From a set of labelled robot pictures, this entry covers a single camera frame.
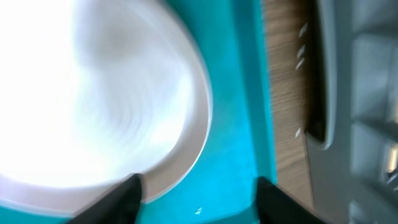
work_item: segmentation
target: plate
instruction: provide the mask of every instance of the plate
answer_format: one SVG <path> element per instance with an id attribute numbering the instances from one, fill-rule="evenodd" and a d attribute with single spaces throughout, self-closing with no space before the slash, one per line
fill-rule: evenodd
<path id="1" fill-rule="evenodd" d="M 28 22 L 41 32 L 25 40 L 21 29 L 2 46 L 9 66 L 27 66 L 3 68 L 14 78 L 1 82 L 0 202 L 76 215 L 135 172 L 145 201 L 160 197 L 196 163 L 210 128 L 191 38 L 157 1 L 47 3 L 53 10 Z"/>

